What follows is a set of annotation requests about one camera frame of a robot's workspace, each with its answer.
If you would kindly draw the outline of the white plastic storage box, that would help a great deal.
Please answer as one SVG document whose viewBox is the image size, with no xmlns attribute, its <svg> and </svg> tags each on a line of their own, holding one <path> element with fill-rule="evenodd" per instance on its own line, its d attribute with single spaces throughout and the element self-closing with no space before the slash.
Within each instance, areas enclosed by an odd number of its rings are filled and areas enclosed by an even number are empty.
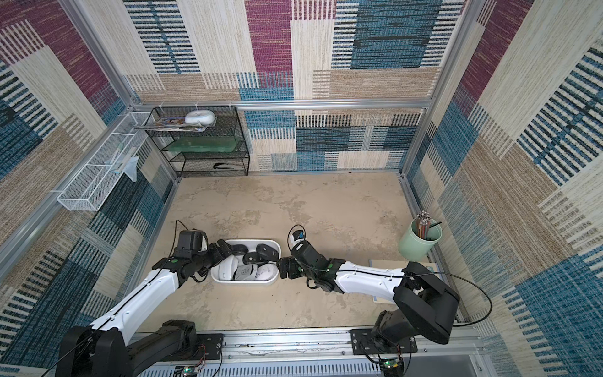
<svg viewBox="0 0 603 377">
<path fill-rule="evenodd" d="M 262 243 L 262 244 L 265 244 L 265 245 L 269 246 L 270 248 L 273 248 L 276 250 L 276 254 L 277 254 L 276 259 L 279 259 L 281 257 L 281 248 L 280 248 L 279 244 L 276 243 L 276 241 L 274 241 L 274 240 L 232 239 L 232 240 L 226 240 L 226 242 L 228 244 L 230 244 L 231 246 L 244 245 L 247 247 L 249 252 L 256 252 L 257 246 Z M 229 273 L 231 273 L 231 275 L 228 275 L 228 274 L 224 275 L 220 272 L 220 265 L 223 265 L 224 263 L 226 263 L 227 265 L 230 264 L 232 266 L 232 268 L 229 270 Z M 225 262 L 221 262 L 218 266 L 215 266 L 214 268 L 212 268 L 210 271 L 210 275 L 211 275 L 212 279 L 214 281 L 216 281 L 218 284 L 268 286 L 268 285 L 273 284 L 277 280 L 277 278 L 280 274 L 278 267 L 276 266 L 276 262 L 269 262 L 269 265 L 270 265 L 270 268 L 259 267 L 259 271 L 256 272 L 256 276 L 255 276 L 254 280 L 237 281 L 235 279 L 236 268 L 233 267 L 234 266 L 234 257 L 228 257 Z"/>
</svg>

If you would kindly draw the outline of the grey computer mouse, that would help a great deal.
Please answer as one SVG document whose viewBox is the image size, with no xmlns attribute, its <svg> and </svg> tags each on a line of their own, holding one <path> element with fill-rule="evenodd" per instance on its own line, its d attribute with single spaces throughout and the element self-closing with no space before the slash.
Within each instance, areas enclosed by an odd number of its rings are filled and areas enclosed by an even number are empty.
<svg viewBox="0 0 603 377">
<path fill-rule="evenodd" d="M 258 273 L 258 266 L 251 265 L 242 265 L 237 268 L 233 280 L 237 282 L 248 282 L 255 281 Z"/>
</svg>

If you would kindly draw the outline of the black mouse with logo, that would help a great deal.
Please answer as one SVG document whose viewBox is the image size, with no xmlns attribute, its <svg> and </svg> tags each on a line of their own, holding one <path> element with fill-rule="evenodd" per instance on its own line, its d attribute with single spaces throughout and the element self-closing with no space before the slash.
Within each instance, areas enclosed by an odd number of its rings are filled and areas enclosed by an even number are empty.
<svg viewBox="0 0 603 377">
<path fill-rule="evenodd" d="M 279 251 L 265 243 L 259 243 L 256 252 L 267 262 L 277 262 L 280 259 Z"/>
</svg>

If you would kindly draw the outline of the black mouse oval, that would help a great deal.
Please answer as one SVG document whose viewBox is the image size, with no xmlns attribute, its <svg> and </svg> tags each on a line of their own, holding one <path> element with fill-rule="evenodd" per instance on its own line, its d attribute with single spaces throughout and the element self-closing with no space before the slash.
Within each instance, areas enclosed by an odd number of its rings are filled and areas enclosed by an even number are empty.
<svg viewBox="0 0 603 377">
<path fill-rule="evenodd" d="M 244 244 L 234 244 L 231 246 L 231 251 L 235 256 L 245 256 L 249 252 L 249 249 Z"/>
</svg>

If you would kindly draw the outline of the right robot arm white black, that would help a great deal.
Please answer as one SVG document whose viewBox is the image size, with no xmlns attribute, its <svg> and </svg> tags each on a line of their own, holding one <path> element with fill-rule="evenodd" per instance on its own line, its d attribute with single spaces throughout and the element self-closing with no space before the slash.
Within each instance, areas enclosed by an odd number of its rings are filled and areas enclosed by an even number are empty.
<svg viewBox="0 0 603 377">
<path fill-rule="evenodd" d="M 459 295 L 418 262 L 409 262 L 403 269 L 380 270 L 322 256 L 314 260 L 287 257 L 277 267 L 282 278 L 304 277 L 311 289 L 368 295 L 397 307 L 381 312 L 369 333 L 353 336 L 355 353 L 415 353 L 412 340 L 417 336 L 440 345 L 450 341 Z"/>
</svg>

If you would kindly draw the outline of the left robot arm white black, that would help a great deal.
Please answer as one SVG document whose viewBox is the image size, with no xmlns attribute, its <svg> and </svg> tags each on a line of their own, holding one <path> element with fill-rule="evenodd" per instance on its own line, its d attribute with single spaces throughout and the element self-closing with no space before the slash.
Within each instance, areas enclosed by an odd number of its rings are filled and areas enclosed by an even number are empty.
<svg viewBox="0 0 603 377">
<path fill-rule="evenodd" d="M 232 251 L 224 240 L 199 251 L 176 248 L 126 298 L 86 327 L 75 326 L 61 341 L 57 376 L 137 376 L 172 356 L 193 359 L 201 344 L 191 321 L 169 320 L 136 342 L 141 324 L 168 296 L 196 274 L 209 273 Z"/>
</svg>

